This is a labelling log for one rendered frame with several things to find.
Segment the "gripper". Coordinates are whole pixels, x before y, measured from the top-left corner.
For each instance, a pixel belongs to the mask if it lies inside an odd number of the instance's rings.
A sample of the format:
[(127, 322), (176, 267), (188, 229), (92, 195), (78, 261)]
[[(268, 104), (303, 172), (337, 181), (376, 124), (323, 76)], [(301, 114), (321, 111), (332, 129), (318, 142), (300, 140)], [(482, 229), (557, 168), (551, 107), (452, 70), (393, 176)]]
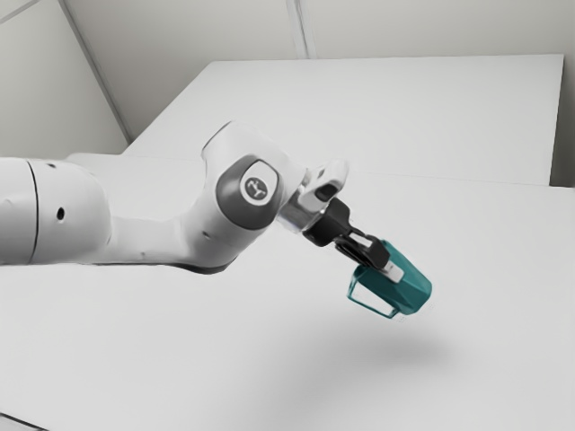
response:
[(358, 264), (372, 268), (392, 282), (403, 279), (403, 270), (391, 261), (390, 252), (381, 240), (351, 227), (350, 209), (338, 198), (333, 198), (304, 237), (318, 247), (335, 243), (338, 251)]

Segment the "teal faceted mug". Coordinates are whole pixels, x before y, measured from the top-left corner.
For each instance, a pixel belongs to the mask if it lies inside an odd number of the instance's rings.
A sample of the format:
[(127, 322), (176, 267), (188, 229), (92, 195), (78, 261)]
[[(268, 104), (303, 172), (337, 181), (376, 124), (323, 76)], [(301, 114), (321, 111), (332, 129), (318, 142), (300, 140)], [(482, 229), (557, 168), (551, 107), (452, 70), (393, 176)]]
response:
[(382, 269), (358, 265), (347, 297), (388, 320), (418, 312), (431, 297), (432, 283), (390, 242), (380, 242), (389, 260)]

